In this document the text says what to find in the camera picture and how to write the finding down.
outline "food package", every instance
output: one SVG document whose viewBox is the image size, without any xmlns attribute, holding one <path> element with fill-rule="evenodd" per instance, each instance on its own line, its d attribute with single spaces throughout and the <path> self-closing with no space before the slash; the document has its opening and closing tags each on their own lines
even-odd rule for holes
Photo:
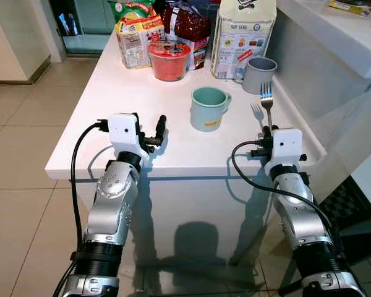
<svg viewBox="0 0 371 297">
<path fill-rule="evenodd" d="M 122 18 L 114 29 L 117 33 L 122 62 L 126 68 L 150 67 L 147 46 L 152 41 L 165 39 L 160 15 L 151 9 L 148 17 L 141 19 Z"/>
<path fill-rule="evenodd" d="M 122 18 L 129 20 L 141 19 L 151 16 L 152 5 L 155 0 L 130 0 L 126 3 L 108 1 L 114 14 L 114 19 L 118 23 Z"/>
<path fill-rule="evenodd" d="M 187 68 L 203 67 L 210 36 L 210 21 L 184 1 L 171 1 L 162 14 L 166 37 L 187 44 L 191 48 Z"/>
<path fill-rule="evenodd" d="M 276 19 L 276 0 L 222 0 L 217 13 L 211 73 L 217 79 L 243 79 L 251 57 L 264 56 Z"/>
</svg>

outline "white counter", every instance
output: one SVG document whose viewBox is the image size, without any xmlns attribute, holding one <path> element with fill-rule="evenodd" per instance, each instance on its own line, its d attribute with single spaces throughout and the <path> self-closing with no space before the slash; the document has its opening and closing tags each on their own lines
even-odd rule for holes
<svg viewBox="0 0 371 297">
<path fill-rule="evenodd" d="M 371 13 L 363 17 L 328 3 L 278 0 L 278 8 L 360 76 L 371 79 Z"/>
<path fill-rule="evenodd" d="M 220 128 L 213 132 L 200 132 L 190 125 L 190 94 L 205 85 L 218 87 L 232 96 Z M 274 96 L 273 123 L 303 130 L 304 152 L 309 157 L 305 166 L 311 169 L 324 149 L 277 84 Z M 126 69 L 116 37 L 112 35 L 45 170 L 53 179 L 69 179 L 74 145 L 87 126 L 112 113 L 138 112 L 147 136 L 155 135 L 159 115 L 168 118 L 168 139 L 152 155 L 152 164 L 146 168 L 149 177 L 227 176 L 231 150 L 242 141 L 255 140 L 261 131 L 251 109 L 253 104 L 259 105 L 258 95 L 243 91 L 231 80 L 215 79 L 210 74 L 209 61 L 203 69 L 188 72 L 178 82 L 156 79 L 151 68 Z M 265 110 L 262 111 L 263 123 L 267 124 Z M 113 151 L 107 133 L 92 131 L 79 149 L 77 178 L 98 178 L 107 161 L 114 158 Z M 250 175 L 255 175 L 261 167 L 258 160 L 246 157 L 239 157 L 239 164 Z"/>
</svg>

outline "red container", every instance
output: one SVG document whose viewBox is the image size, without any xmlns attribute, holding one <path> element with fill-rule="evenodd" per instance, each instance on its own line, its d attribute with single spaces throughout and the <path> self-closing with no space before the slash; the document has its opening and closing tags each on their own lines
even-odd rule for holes
<svg viewBox="0 0 371 297">
<path fill-rule="evenodd" d="M 186 74 L 187 59 L 191 52 L 188 45 L 180 41 L 156 41 L 148 46 L 148 52 L 157 79 L 175 82 Z"/>
</svg>

